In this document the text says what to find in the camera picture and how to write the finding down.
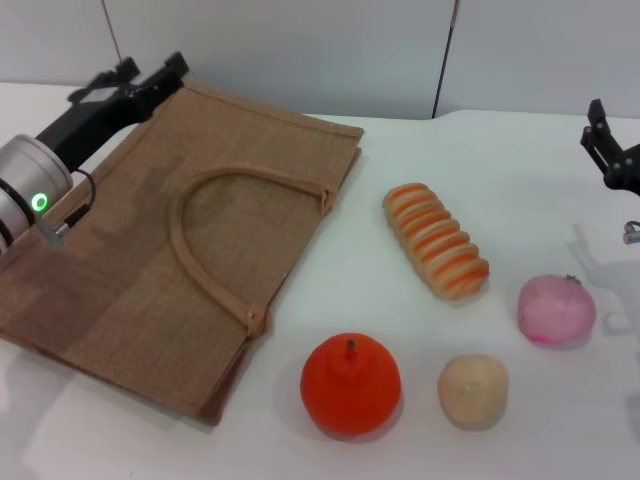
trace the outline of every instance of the pink toy fruit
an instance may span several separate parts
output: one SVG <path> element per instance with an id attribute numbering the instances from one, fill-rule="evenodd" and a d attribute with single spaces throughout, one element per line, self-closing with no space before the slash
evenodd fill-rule
<path id="1" fill-rule="evenodd" d="M 596 321 L 596 305 L 571 275 L 529 280 L 518 298 L 518 327 L 538 345 L 557 346 L 585 338 Z"/>

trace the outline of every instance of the white wall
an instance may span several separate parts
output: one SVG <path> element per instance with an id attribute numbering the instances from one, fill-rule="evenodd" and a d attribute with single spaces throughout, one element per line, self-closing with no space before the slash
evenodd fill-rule
<path id="1" fill-rule="evenodd" d="M 107 0 L 143 72 L 181 50 L 210 86 L 308 113 L 430 118 L 454 0 Z"/>
<path id="2" fill-rule="evenodd" d="M 461 0 L 438 115 L 458 109 L 640 117 L 637 0 Z"/>
<path id="3" fill-rule="evenodd" d="M 116 63 L 100 0 L 0 0 L 0 81 L 82 84 Z"/>

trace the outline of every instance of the orange toy fruit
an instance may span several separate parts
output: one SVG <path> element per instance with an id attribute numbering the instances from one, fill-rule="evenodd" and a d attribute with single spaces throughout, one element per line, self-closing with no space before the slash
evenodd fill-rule
<path id="1" fill-rule="evenodd" d="M 316 348 L 300 380 L 302 401 L 314 422 L 342 435 L 367 433 L 383 424 L 401 389 L 389 351 L 359 333 L 336 335 Z"/>

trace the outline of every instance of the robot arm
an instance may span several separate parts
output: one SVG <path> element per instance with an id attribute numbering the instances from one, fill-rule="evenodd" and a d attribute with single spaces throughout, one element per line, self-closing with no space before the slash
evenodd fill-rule
<path id="1" fill-rule="evenodd" d="M 604 175 L 604 183 L 612 190 L 627 190 L 640 195 L 640 145 L 622 150 L 611 135 L 606 114 L 600 100 L 589 106 L 589 126 L 582 132 L 580 144 L 587 150 Z M 624 243 L 640 242 L 639 222 L 627 222 Z"/>
<path id="2" fill-rule="evenodd" d="M 130 82 L 140 71 L 126 58 L 69 95 L 69 110 L 36 138 L 18 135 L 0 148 L 0 255 L 31 226 L 41 225 L 42 216 L 73 186 L 71 172 L 115 133 L 151 118 L 183 86 L 188 71 L 182 55 L 175 53 L 135 85 Z M 73 212 L 54 235 L 62 235 L 89 209 L 87 204 Z"/>

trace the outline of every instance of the toy bread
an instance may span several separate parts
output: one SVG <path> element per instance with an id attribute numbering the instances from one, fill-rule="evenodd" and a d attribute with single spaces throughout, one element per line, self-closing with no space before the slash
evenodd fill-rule
<path id="1" fill-rule="evenodd" d="M 457 300 L 480 290 L 489 263 L 426 185 L 394 188 L 382 207 L 416 272 L 437 297 Z"/>

